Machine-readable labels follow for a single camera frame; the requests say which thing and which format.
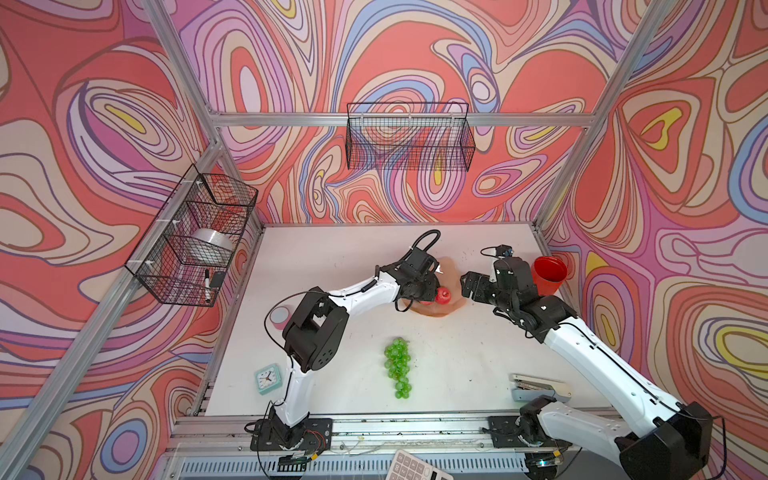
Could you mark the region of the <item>red apple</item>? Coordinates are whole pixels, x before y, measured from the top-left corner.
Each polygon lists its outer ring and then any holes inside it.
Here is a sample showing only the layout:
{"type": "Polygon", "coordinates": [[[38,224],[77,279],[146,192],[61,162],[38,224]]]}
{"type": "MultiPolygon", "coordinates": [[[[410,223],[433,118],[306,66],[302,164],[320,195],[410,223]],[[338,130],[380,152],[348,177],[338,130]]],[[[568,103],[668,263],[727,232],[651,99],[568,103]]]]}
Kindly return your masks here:
{"type": "Polygon", "coordinates": [[[447,287],[441,286],[436,291],[435,302],[439,305],[447,305],[452,300],[452,294],[447,287]]]}

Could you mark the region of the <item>green grape bunch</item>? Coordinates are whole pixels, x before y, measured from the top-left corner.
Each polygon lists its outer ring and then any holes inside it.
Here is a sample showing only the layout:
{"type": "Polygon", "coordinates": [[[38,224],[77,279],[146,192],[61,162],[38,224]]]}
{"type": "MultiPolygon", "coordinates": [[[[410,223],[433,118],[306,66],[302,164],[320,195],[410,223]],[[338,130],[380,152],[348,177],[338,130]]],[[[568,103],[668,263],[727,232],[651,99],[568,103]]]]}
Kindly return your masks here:
{"type": "Polygon", "coordinates": [[[384,350],[387,375],[392,380],[397,399],[408,399],[412,392],[409,380],[412,357],[408,342],[401,338],[395,338],[384,350]]]}

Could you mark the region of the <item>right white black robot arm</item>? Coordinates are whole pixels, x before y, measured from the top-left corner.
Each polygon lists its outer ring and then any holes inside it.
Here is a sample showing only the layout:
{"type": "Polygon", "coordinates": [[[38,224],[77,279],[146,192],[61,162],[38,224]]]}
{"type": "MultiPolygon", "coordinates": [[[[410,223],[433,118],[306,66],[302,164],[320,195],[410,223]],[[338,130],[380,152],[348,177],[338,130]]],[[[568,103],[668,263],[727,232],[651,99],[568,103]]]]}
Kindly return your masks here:
{"type": "Polygon", "coordinates": [[[619,465],[631,479],[690,479],[708,464],[712,414],[641,375],[561,298],[540,295],[526,261],[498,255],[492,270],[463,274],[463,297],[492,306],[496,316],[560,355],[621,417],[611,422],[540,395],[520,409],[512,435],[530,445],[557,440],[584,447],[619,465]]]}

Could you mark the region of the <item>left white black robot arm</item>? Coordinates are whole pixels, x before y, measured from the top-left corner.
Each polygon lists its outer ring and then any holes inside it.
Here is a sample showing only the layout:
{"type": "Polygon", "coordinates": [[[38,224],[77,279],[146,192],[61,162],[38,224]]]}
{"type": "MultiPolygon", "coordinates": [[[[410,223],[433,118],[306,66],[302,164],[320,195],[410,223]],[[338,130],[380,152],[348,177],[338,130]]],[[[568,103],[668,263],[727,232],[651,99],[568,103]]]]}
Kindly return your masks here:
{"type": "Polygon", "coordinates": [[[398,260],[375,268],[374,275],[341,290],[313,287],[303,293],[282,333],[288,358],[284,398],[271,406],[255,436],[278,448],[295,447],[307,434],[313,373],[337,354],[349,319],[382,305],[404,313],[450,295],[440,285],[439,261],[430,248],[440,239],[437,229],[421,234],[398,260]]]}

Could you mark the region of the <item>pink faceted fruit bowl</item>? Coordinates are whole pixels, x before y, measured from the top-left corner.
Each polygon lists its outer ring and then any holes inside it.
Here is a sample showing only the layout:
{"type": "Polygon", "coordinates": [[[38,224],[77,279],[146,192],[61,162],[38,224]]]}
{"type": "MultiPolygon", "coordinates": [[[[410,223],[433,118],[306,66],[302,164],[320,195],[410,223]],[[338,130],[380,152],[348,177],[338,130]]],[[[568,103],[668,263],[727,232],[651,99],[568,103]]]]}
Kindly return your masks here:
{"type": "Polygon", "coordinates": [[[411,310],[419,315],[431,318],[446,317],[466,305],[467,299],[462,296],[460,277],[462,273],[455,262],[449,257],[440,257],[437,274],[440,287],[448,292],[447,300],[432,303],[415,303],[411,310]]]}

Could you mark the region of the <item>red plastic cup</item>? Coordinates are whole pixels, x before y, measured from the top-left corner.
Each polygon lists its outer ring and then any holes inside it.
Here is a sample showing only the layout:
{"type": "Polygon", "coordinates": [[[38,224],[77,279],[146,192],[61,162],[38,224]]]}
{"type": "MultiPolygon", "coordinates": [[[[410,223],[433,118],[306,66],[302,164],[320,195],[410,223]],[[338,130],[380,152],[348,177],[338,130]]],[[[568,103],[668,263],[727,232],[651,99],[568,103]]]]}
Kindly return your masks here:
{"type": "Polygon", "coordinates": [[[568,275],[566,264],[554,256],[536,258],[531,266],[531,272],[541,296],[554,295],[568,275]]]}

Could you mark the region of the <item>grey stapler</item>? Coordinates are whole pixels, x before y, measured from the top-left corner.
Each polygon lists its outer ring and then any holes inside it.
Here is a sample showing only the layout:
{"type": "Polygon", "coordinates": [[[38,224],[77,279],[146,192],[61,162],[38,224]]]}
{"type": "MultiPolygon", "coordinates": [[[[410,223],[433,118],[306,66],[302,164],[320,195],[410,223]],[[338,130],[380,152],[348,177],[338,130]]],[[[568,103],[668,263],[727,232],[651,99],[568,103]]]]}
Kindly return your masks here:
{"type": "Polygon", "coordinates": [[[510,374],[511,395],[514,401],[527,403],[540,396],[549,396],[562,403],[572,398],[571,386],[563,381],[523,374],[510,374]]]}

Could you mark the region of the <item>pink tape roll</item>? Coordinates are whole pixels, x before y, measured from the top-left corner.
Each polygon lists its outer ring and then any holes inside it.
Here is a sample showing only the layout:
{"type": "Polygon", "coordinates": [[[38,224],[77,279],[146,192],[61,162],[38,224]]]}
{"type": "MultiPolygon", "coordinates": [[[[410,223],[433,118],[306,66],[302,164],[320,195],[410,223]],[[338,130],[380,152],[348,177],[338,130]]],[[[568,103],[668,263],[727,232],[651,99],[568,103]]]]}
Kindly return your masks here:
{"type": "Polygon", "coordinates": [[[269,322],[277,330],[284,330],[292,316],[292,310],[289,306],[276,306],[268,316],[269,322]]]}

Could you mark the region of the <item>teal alarm clock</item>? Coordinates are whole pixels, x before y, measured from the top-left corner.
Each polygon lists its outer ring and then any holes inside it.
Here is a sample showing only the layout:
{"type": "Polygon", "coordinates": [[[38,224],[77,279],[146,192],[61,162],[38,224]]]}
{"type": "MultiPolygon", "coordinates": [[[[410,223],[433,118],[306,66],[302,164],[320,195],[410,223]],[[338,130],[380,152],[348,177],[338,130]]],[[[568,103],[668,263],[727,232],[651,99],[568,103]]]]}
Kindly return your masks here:
{"type": "Polygon", "coordinates": [[[281,388],[282,368],[277,363],[267,365],[254,373],[254,380],[258,394],[267,395],[281,388]]]}

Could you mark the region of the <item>white calculator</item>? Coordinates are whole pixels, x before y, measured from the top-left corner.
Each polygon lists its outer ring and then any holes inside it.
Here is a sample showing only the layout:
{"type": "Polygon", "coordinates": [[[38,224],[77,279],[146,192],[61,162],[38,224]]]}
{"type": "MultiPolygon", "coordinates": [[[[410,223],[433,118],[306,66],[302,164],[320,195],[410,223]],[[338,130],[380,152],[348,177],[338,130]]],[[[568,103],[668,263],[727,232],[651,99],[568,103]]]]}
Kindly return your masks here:
{"type": "Polygon", "coordinates": [[[453,480],[454,477],[404,451],[395,452],[386,480],[453,480]]]}

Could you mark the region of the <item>black marker pen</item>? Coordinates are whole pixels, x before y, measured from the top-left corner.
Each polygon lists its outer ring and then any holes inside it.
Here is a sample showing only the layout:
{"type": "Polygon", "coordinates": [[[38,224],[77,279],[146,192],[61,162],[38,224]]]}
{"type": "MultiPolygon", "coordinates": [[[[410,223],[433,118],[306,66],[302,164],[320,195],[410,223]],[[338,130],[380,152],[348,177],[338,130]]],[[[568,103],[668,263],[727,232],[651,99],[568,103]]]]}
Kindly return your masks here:
{"type": "Polygon", "coordinates": [[[205,303],[210,304],[212,302],[212,290],[211,290],[211,274],[209,269],[206,269],[204,271],[203,292],[204,292],[205,303]]]}

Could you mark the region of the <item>silver tape roll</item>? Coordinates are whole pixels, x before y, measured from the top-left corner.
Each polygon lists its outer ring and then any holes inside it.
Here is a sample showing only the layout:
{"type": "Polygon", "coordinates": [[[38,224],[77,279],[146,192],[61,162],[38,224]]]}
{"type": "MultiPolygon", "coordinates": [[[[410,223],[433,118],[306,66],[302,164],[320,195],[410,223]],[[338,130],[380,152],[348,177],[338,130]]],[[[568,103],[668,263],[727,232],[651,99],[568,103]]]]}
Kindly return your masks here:
{"type": "Polygon", "coordinates": [[[225,267],[235,246],[229,236],[210,228],[196,230],[188,242],[190,257],[202,265],[225,267]]]}

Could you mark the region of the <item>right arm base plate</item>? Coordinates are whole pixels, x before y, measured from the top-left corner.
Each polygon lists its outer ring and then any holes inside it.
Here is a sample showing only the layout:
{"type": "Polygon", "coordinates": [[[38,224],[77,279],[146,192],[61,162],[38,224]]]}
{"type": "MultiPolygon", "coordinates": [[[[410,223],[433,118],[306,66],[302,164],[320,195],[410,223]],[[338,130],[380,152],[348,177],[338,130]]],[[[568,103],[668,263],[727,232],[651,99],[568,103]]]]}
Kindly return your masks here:
{"type": "Polygon", "coordinates": [[[527,415],[489,416],[485,432],[495,448],[539,447],[543,439],[536,422],[527,415]]]}

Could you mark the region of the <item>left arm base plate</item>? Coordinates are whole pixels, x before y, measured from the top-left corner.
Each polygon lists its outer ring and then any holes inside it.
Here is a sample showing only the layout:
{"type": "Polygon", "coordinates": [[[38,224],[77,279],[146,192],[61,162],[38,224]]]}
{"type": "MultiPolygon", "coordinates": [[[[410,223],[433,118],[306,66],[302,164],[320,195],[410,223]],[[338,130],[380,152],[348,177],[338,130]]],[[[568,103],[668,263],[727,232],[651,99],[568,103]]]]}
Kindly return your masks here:
{"type": "Polygon", "coordinates": [[[253,452],[323,452],[332,446],[333,420],[308,417],[287,427],[278,417],[260,419],[247,425],[253,452]]]}

